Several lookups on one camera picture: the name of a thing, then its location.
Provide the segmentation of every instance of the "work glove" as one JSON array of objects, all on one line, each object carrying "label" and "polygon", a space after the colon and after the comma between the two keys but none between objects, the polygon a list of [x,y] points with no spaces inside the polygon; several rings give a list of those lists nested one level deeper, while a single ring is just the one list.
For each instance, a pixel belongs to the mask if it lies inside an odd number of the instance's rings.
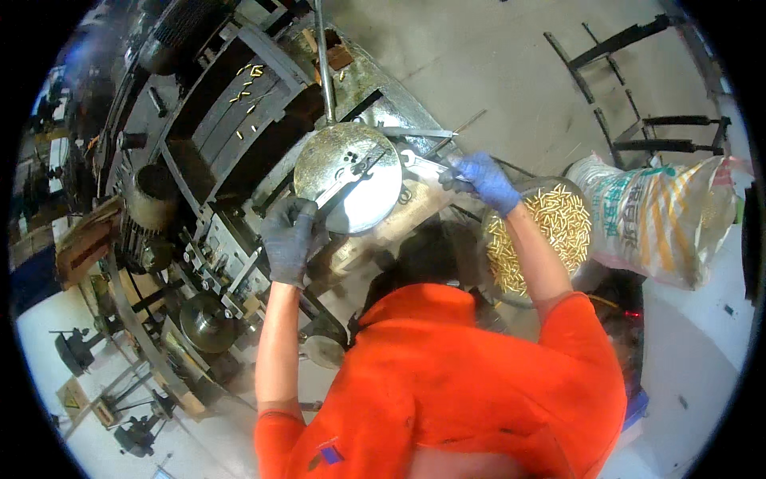
[{"label": "work glove", "polygon": [[261,225],[272,281],[304,289],[306,257],[312,242],[316,203],[290,196],[279,200]]},{"label": "work glove", "polygon": [[[505,172],[485,152],[478,152],[458,159],[453,168],[439,175],[439,182],[444,189],[456,192],[474,192],[490,208],[508,215],[519,204],[522,196],[513,188]],[[468,183],[455,179],[463,175]]]}]

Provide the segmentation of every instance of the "gold metal piece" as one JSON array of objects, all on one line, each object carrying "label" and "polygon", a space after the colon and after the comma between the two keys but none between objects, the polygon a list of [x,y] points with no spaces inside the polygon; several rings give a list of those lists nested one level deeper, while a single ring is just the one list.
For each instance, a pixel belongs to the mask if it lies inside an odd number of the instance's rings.
[{"label": "gold metal piece", "polygon": [[[567,191],[565,185],[559,184],[546,193],[539,189],[537,195],[525,198],[524,204],[567,271],[572,273],[588,257],[591,242],[591,222],[582,199]],[[492,238],[486,255],[495,284],[503,293],[514,291],[525,296],[526,283],[505,223],[495,216],[490,219],[484,233]]]}]

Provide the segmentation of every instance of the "round metal plate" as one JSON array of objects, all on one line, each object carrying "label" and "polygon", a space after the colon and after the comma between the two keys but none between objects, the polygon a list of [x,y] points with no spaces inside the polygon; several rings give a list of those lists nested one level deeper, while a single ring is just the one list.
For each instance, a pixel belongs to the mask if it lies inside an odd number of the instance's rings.
[{"label": "round metal plate", "polygon": [[370,169],[372,177],[362,180],[327,215],[328,230],[344,235],[360,233],[391,212],[401,191],[399,155],[388,138],[362,123],[328,126],[303,147],[295,164],[295,192],[315,200],[334,183],[339,169],[364,158],[376,144],[390,149],[389,153]]},{"label": "round metal plate", "polygon": [[205,353],[222,353],[234,343],[234,321],[224,315],[224,308],[215,295],[200,293],[181,306],[181,332],[186,339]]},{"label": "round metal plate", "polygon": [[345,356],[343,346],[320,335],[309,336],[303,344],[303,350],[317,366],[327,369],[338,369]]}]

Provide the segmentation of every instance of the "orange shirt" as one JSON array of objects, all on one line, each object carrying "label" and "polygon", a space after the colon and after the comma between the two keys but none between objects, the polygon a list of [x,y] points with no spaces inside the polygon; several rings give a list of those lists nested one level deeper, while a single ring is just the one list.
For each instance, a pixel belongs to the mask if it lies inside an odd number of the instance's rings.
[{"label": "orange shirt", "polygon": [[507,454],[543,477],[596,477],[625,418],[620,365],[573,293],[537,344],[479,330],[473,298],[415,284],[377,302],[308,426],[264,411],[263,479],[403,477],[416,446]]}]

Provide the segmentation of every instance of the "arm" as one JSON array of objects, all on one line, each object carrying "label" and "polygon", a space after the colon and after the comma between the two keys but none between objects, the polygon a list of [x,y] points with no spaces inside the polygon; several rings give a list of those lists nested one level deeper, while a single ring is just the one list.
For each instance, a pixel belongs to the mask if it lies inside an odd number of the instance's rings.
[{"label": "arm", "polygon": [[258,412],[283,409],[302,417],[298,405],[299,294],[292,284],[271,284],[255,362]]},{"label": "arm", "polygon": [[274,205],[261,229],[271,267],[271,294],[258,344],[255,396],[258,412],[270,408],[303,417],[298,404],[298,297],[316,203],[285,198]]},{"label": "arm", "polygon": [[519,257],[527,293],[545,321],[553,306],[572,292],[569,273],[523,203],[506,215],[506,230]]},{"label": "arm", "polygon": [[545,321],[551,309],[572,292],[569,274],[561,259],[529,215],[521,195],[489,155],[474,153],[457,160],[453,166],[469,180],[470,185],[455,180],[449,172],[443,174],[440,181],[445,188],[475,190],[483,202],[505,218],[506,230],[519,256],[527,291],[540,320]]}]

